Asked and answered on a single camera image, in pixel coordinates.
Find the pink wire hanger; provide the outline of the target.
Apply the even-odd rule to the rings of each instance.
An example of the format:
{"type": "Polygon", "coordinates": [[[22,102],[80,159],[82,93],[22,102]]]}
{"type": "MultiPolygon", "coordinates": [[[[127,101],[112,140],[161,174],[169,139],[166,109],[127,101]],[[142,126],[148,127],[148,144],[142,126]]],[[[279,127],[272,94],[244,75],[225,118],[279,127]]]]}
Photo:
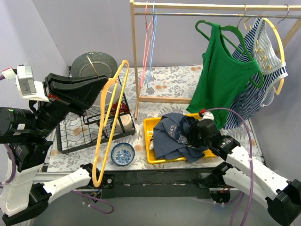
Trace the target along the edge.
{"type": "Polygon", "coordinates": [[[147,21],[147,8],[148,5],[145,5],[145,28],[146,28],[146,33],[145,33],[145,42],[144,42],[144,51],[143,51],[143,70],[141,74],[141,79],[140,79],[140,84],[139,87],[143,87],[143,81],[146,73],[146,65],[148,61],[148,56],[149,56],[149,50],[150,50],[150,44],[151,44],[151,38],[149,36],[152,35],[153,33],[153,19],[151,19],[149,22],[147,21]]]}

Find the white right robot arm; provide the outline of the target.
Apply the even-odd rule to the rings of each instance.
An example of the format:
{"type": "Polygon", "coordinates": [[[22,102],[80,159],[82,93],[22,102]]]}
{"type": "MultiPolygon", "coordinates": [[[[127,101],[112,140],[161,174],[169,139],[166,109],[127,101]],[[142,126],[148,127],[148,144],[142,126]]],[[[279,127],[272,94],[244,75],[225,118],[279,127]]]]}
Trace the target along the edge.
{"type": "Polygon", "coordinates": [[[264,206],[280,225],[289,226],[301,214],[301,183],[289,180],[251,158],[237,140],[220,133],[211,119],[192,124],[188,142],[194,147],[205,146],[222,158],[222,163],[201,179],[209,186],[229,185],[248,194],[264,206]]]}

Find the light blue wire hanger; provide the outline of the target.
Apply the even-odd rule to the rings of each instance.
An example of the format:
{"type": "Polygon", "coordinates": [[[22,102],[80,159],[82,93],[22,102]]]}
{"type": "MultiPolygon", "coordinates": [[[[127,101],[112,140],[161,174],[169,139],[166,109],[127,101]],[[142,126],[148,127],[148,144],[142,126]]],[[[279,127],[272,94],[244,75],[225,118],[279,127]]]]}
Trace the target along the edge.
{"type": "Polygon", "coordinates": [[[152,31],[152,36],[151,36],[151,42],[150,42],[150,56],[149,56],[149,71],[148,71],[148,76],[147,76],[147,82],[146,86],[149,87],[150,81],[151,81],[151,71],[152,71],[152,62],[153,62],[153,52],[154,52],[154,46],[155,46],[155,39],[156,39],[156,31],[157,31],[157,16],[155,13],[157,12],[157,9],[155,9],[155,2],[153,2],[152,6],[152,19],[153,19],[153,31],[152,31]]]}

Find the black white striped tank top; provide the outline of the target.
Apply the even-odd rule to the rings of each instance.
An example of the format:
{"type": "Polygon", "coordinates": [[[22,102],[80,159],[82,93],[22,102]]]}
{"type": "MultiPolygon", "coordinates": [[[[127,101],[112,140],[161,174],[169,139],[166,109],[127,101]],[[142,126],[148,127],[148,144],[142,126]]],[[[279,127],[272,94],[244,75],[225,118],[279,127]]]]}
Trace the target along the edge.
{"type": "Polygon", "coordinates": [[[149,145],[149,150],[153,150],[154,149],[154,140],[153,138],[150,140],[150,145],[149,145]]]}

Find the navy blue tank top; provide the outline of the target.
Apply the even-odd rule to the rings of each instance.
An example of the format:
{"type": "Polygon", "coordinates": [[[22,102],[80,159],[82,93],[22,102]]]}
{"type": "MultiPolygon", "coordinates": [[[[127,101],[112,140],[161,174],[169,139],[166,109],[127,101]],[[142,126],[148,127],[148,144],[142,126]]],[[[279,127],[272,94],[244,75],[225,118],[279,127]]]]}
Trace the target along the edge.
{"type": "Polygon", "coordinates": [[[205,156],[205,146],[197,148],[188,144],[188,135],[197,119],[181,113],[168,113],[161,117],[154,127],[153,147],[157,160],[173,160],[180,157],[186,158],[189,163],[194,163],[205,156]]]}

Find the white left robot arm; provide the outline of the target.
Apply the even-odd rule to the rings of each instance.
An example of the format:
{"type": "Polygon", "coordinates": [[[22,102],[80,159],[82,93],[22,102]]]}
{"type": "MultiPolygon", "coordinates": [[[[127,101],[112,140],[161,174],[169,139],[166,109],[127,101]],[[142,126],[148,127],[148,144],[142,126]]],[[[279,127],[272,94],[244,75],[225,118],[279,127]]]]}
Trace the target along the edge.
{"type": "Polygon", "coordinates": [[[28,96],[29,109],[0,109],[0,142],[9,155],[7,177],[0,185],[2,220],[7,226],[37,217],[73,189],[101,184],[103,170],[95,163],[81,165],[58,180],[34,180],[52,145],[47,137],[69,113],[83,115],[107,82],[104,75],[68,78],[51,73],[34,83],[36,93],[28,96]]]}

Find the green tank top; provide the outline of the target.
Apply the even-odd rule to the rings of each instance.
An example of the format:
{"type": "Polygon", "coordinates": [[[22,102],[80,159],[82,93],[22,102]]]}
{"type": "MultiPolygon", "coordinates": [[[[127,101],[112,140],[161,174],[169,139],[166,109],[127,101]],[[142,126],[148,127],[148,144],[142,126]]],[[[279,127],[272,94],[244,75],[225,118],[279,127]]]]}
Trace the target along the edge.
{"type": "Polygon", "coordinates": [[[190,113],[218,107],[230,108],[234,98],[245,90],[248,81],[260,71],[255,60],[244,63],[231,55],[219,24],[210,24],[211,34],[207,36],[198,28],[201,22],[203,21],[196,23],[196,30],[209,41],[209,44],[202,55],[201,76],[187,107],[190,113]]]}

